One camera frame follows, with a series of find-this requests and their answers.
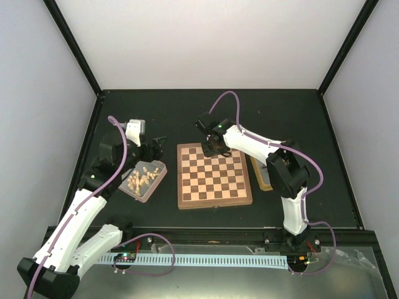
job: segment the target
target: robotic arm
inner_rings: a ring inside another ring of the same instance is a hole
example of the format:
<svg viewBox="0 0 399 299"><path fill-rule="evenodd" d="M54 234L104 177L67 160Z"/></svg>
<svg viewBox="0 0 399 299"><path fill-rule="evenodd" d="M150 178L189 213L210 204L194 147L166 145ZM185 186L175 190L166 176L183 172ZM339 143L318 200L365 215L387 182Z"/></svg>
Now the robotic arm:
<svg viewBox="0 0 399 299"><path fill-rule="evenodd" d="M240 130L231 120L226 119L220 122L209 113L202 114L196 126L206 136L206 142L202 143L205 156L217 154L226 156L229 155L230 149L234 148L267 166L273 190L280 195L282 200L284 228L297 240L303 239L300 235L307 228L307 216L306 211L301 212L301 200L305 201L302 197L307 190L306 181L309 178L309 171L291 152L268 144L286 145L296 150L298 146L291 140L286 142L270 140L243 127Z"/></svg>
<svg viewBox="0 0 399 299"><path fill-rule="evenodd" d="M146 142L145 121L130 120L125 127L128 153L120 174L82 206L83 201L120 167L123 143L120 133L115 131L104 136L99 155L80 180L71 206L50 239L33 259L23 258L19 262L17 270L27 286L31 284L38 266L43 263L34 290L47 298L71 298L80 279L104 252L132 238L132 224L114 220L103 225L97 234L78 247L95 216L122 183L122 175L139 161L152 162L163 155L166 137Z"/></svg>

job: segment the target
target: wooden chessboard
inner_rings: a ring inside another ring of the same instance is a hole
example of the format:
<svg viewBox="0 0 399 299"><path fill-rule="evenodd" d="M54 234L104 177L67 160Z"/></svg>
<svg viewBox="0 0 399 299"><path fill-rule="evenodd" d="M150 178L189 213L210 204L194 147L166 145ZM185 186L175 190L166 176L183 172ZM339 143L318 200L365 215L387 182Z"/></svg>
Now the wooden chessboard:
<svg viewBox="0 0 399 299"><path fill-rule="evenodd" d="M207 158L201 143L178 145L177 152L179 209L252 203L244 153Z"/></svg>

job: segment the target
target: white wall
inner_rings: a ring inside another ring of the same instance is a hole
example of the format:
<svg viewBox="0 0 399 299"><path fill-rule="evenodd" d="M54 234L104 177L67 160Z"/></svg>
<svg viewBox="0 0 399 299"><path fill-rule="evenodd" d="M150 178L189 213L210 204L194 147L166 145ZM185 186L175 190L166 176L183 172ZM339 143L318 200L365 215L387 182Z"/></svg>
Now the white wall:
<svg viewBox="0 0 399 299"><path fill-rule="evenodd" d="M0 297L59 218L95 95L43 1L0 9Z"/></svg>
<svg viewBox="0 0 399 299"><path fill-rule="evenodd" d="M102 88L318 88L365 0L57 0Z"/></svg>
<svg viewBox="0 0 399 299"><path fill-rule="evenodd" d="M380 1L325 96L366 228L399 292L399 2Z"/></svg>

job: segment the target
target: black table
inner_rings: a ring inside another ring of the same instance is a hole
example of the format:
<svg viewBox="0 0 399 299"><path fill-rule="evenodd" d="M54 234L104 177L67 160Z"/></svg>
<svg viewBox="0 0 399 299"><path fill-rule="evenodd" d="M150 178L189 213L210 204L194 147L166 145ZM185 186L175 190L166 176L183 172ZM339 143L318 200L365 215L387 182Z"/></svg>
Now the black table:
<svg viewBox="0 0 399 299"><path fill-rule="evenodd" d="M236 90L241 100L242 126L276 140L296 140L301 150L316 160L325 174L322 188L307 198L311 221L324 220L334 227L362 226L349 186L342 158L331 129L323 99L316 90ZM161 159L168 173L147 203L135 201L118 191L92 225L112 216L130 219L135 227L260 228L282 227L281 199L261 191L247 157L253 203L249 206L181 211L177 206L176 146L204 140L194 126L197 117L210 109L224 90L109 90L105 91L94 135L89 144L85 168L97 154L103 135L116 130L107 117L119 121L146 120L147 137L167 136ZM223 120L235 117L236 103L227 95L214 114ZM319 177L310 167L309 186Z"/></svg>

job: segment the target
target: pile of chess pieces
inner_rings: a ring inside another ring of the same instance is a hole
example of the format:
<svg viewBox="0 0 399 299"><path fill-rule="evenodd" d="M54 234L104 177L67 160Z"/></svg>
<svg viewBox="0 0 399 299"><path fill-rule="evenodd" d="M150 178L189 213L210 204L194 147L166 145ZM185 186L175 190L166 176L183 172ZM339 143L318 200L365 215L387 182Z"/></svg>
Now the pile of chess pieces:
<svg viewBox="0 0 399 299"><path fill-rule="evenodd" d="M128 181L128 187L130 190L135 190L135 194L139 197L141 197L140 194L140 188L146 184L146 185L150 185L150 180L154 181L155 178L157 176L159 176L160 174L159 172L159 168L155 168L155 171L153 173L149 172L147 170L146 167L143 167L143 172L145 174L143 174L140 177L140 173L137 170L134 170L133 172L133 176L129 176L127 181Z"/></svg>

